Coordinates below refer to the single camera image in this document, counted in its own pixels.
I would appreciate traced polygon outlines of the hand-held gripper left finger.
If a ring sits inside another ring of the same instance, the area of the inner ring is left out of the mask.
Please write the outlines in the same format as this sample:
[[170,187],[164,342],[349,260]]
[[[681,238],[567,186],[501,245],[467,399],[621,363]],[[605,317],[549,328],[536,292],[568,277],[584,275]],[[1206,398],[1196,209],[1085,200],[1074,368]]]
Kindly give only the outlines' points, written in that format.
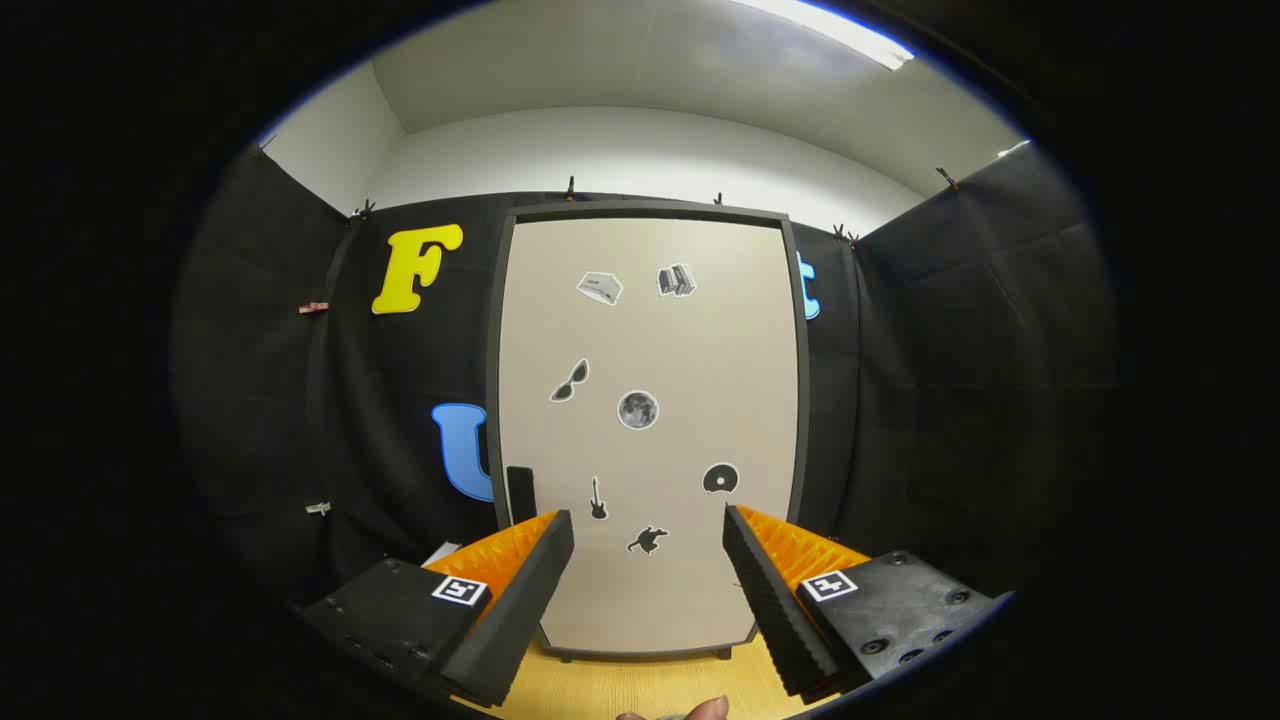
[[425,565],[383,559],[300,615],[417,697],[500,706],[572,552],[570,511],[545,512]]

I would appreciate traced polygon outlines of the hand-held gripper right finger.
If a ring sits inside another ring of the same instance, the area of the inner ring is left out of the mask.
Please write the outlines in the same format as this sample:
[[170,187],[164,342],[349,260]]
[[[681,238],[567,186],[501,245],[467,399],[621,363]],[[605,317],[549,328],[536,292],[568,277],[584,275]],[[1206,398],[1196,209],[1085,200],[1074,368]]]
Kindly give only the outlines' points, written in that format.
[[869,557],[744,505],[722,544],[787,694],[882,685],[984,621],[989,597],[906,551]]

